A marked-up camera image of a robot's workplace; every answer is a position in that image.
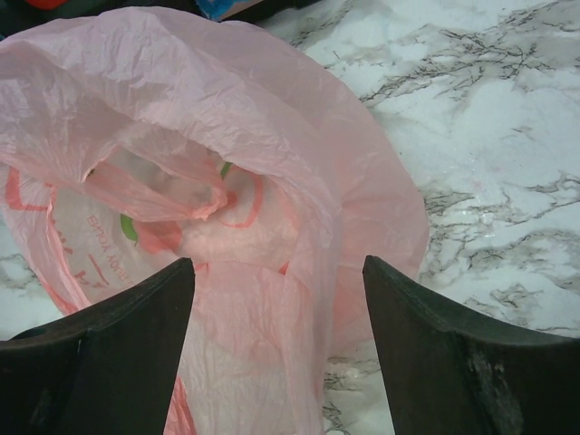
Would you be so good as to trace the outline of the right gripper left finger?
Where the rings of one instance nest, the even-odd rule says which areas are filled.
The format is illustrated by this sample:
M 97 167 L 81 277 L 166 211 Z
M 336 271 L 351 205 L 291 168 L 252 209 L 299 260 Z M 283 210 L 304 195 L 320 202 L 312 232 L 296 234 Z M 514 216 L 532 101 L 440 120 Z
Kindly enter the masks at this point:
M 195 292 L 182 258 L 1 343 L 4 434 L 161 434 Z

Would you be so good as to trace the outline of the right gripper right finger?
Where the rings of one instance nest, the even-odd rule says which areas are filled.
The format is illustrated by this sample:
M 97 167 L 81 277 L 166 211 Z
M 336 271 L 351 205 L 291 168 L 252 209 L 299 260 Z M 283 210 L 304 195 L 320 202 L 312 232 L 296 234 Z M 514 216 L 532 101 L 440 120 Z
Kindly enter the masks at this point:
M 398 434 L 576 434 L 579 342 L 483 315 L 368 256 L 364 290 Z

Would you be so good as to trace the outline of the pink plastic bag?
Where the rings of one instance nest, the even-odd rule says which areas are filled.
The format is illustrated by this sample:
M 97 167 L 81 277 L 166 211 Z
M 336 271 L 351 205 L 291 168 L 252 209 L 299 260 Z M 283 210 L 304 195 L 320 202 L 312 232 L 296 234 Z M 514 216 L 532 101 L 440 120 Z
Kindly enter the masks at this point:
M 162 7 L 1 43 L 1 208 L 65 314 L 174 260 L 196 290 L 168 434 L 321 434 L 328 358 L 372 335 L 364 259 L 414 276 L 423 199 L 340 80 Z

